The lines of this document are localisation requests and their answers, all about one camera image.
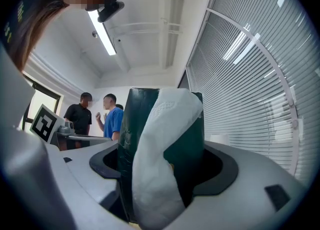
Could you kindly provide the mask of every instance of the black window frame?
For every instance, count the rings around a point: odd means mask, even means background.
[[[46,87],[43,87],[42,85],[40,85],[36,81],[30,79],[28,76],[26,76],[24,74],[23,74],[23,77],[32,83],[32,88],[34,88],[35,90],[37,90],[37,91],[56,100],[56,103],[54,106],[54,113],[56,114],[61,96],[59,96],[58,94],[54,93],[53,91],[47,89]],[[25,130],[26,123],[32,124],[32,122],[34,121],[34,119],[28,118],[30,104],[31,104],[31,101],[30,101],[28,107],[26,108],[24,115],[23,115],[23,118],[22,118],[22,127],[21,128],[23,131]]]

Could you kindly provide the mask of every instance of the white tissue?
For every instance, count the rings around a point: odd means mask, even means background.
[[[203,105],[187,89],[160,89],[142,131],[132,165],[135,217],[144,230],[160,230],[185,209],[164,151],[196,121]]]

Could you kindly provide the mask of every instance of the ceiling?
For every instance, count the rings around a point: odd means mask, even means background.
[[[119,1],[124,8],[104,23],[117,52],[113,56],[92,36],[95,28],[85,10],[70,7],[57,21],[100,76],[144,66],[171,66],[178,35],[183,32],[179,24],[184,0]]]

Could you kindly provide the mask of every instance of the long brown hair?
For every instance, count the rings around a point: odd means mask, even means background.
[[[28,57],[44,30],[68,4],[62,0],[38,0],[26,12],[21,25],[12,36],[9,55],[15,66],[22,71]]]

